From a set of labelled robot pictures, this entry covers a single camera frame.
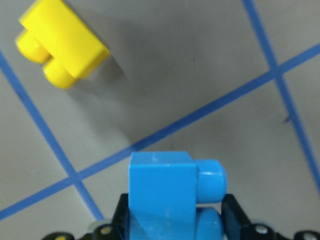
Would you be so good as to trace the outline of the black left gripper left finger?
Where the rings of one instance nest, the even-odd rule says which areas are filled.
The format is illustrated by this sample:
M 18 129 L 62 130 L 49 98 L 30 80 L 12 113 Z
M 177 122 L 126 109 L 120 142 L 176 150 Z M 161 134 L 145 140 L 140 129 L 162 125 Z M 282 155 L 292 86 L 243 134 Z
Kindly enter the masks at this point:
M 115 238 L 130 237 L 129 195 L 123 193 L 119 197 L 112 220 L 112 234 Z

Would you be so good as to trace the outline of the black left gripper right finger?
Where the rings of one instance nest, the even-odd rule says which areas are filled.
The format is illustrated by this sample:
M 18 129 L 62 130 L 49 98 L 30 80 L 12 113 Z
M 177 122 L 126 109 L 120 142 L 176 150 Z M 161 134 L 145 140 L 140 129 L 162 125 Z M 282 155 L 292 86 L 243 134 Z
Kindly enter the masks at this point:
M 247 240 L 252 224 L 233 194 L 226 194 L 221 202 L 221 218 L 228 240 Z

